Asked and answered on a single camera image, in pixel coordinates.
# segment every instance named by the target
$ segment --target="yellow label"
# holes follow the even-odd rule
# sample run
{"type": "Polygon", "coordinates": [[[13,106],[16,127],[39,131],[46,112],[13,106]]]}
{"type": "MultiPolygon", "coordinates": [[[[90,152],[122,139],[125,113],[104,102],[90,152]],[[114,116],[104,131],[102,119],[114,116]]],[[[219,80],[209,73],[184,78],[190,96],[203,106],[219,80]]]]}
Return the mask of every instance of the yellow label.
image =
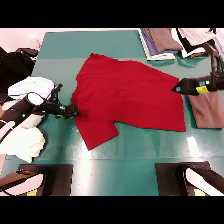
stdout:
{"type": "Polygon", "coordinates": [[[199,189],[194,189],[195,196],[205,196],[205,193],[199,189]]]}
{"type": "Polygon", "coordinates": [[[27,196],[37,196],[37,190],[27,192],[27,196]]]}
{"type": "Polygon", "coordinates": [[[206,86],[196,87],[196,90],[198,91],[198,93],[208,93],[208,90],[207,90],[206,86]]]}

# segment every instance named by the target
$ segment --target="gray folded cloth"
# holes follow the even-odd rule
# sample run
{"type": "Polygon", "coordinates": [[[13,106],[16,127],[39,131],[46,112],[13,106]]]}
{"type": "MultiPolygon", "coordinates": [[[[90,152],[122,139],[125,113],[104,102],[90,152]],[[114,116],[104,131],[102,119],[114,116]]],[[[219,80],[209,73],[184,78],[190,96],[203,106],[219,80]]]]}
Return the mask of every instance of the gray folded cloth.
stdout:
{"type": "Polygon", "coordinates": [[[219,91],[188,97],[198,128],[224,128],[224,108],[219,91]]]}
{"type": "Polygon", "coordinates": [[[182,50],[182,46],[172,38],[169,28],[144,28],[157,51],[182,50]]]}

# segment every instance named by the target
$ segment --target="blue folded cloth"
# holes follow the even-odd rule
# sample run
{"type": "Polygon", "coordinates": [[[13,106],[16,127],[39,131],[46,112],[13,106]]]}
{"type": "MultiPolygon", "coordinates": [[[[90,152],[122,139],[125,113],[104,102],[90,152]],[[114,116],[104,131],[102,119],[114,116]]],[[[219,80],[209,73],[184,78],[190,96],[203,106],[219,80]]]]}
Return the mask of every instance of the blue folded cloth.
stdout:
{"type": "Polygon", "coordinates": [[[174,51],[174,50],[167,50],[167,51],[163,51],[163,52],[158,52],[156,50],[156,48],[153,46],[153,44],[151,43],[150,37],[146,34],[145,30],[143,28],[140,28],[142,36],[146,42],[146,45],[149,49],[150,55],[158,55],[158,54],[164,54],[164,53],[172,53],[172,54],[176,54],[178,53],[178,51],[174,51]]]}

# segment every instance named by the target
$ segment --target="table surface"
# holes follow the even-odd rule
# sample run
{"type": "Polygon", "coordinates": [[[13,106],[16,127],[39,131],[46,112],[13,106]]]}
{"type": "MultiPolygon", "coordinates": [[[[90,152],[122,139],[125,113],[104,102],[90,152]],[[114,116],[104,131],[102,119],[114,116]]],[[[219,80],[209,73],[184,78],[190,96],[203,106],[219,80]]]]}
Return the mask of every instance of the table surface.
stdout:
{"type": "MultiPolygon", "coordinates": [[[[179,78],[200,77],[211,70],[208,57],[147,61],[138,31],[97,31],[47,33],[33,75],[62,83],[60,100],[70,104],[76,75],[92,52],[140,61],[179,78]]],[[[224,131],[198,129],[188,98],[183,96],[183,101],[185,133],[117,122],[119,136],[92,151],[87,150],[73,119],[49,115],[39,126],[46,144],[33,163],[74,164],[71,195],[159,195],[155,163],[163,162],[209,161],[224,176],[224,131]]],[[[7,156],[2,176],[19,164],[25,162],[7,156]]]]}

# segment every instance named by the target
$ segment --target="red t-shirt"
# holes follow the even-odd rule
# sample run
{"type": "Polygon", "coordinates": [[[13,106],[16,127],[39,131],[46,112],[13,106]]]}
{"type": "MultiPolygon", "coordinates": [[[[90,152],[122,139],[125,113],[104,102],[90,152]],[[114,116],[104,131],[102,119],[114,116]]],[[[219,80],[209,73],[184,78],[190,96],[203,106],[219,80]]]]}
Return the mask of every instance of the red t-shirt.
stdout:
{"type": "Polygon", "coordinates": [[[72,102],[88,150],[119,133],[114,122],[185,132],[183,101],[172,92],[179,79],[137,61],[92,53],[77,75],[72,102]]]}

